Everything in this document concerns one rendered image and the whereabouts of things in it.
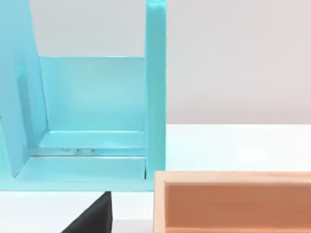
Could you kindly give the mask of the shallow salmon-coloured box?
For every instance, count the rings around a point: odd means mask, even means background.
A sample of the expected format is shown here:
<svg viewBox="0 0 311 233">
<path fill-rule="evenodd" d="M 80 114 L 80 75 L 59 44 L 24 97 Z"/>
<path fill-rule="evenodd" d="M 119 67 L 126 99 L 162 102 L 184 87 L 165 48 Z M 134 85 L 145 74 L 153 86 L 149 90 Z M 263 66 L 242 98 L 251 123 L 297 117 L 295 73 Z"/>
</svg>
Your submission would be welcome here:
<svg viewBox="0 0 311 233">
<path fill-rule="evenodd" d="M 311 172 L 158 171 L 153 233 L 311 233 Z"/>
</svg>

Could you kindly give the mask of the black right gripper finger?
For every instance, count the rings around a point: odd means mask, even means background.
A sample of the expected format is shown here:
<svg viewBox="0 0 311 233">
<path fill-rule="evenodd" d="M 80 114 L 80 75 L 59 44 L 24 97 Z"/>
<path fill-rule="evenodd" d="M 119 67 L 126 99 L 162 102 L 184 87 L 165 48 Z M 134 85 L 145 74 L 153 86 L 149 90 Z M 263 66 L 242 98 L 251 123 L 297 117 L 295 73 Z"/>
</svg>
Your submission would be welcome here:
<svg viewBox="0 0 311 233">
<path fill-rule="evenodd" d="M 61 233 L 112 233 L 112 195 L 104 192 Z"/>
</svg>

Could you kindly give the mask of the light blue rack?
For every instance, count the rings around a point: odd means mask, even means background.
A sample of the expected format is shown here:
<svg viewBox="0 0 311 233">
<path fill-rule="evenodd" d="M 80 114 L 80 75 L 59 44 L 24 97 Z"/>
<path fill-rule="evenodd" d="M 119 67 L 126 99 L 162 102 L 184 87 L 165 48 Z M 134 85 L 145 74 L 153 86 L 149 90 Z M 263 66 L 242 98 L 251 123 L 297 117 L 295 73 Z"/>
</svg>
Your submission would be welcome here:
<svg viewBox="0 0 311 233">
<path fill-rule="evenodd" d="M 45 56 L 29 0 L 0 0 L 0 191 L 153 191 L 165 170 L 167 1 L 143 56 Z"/>
</svg>

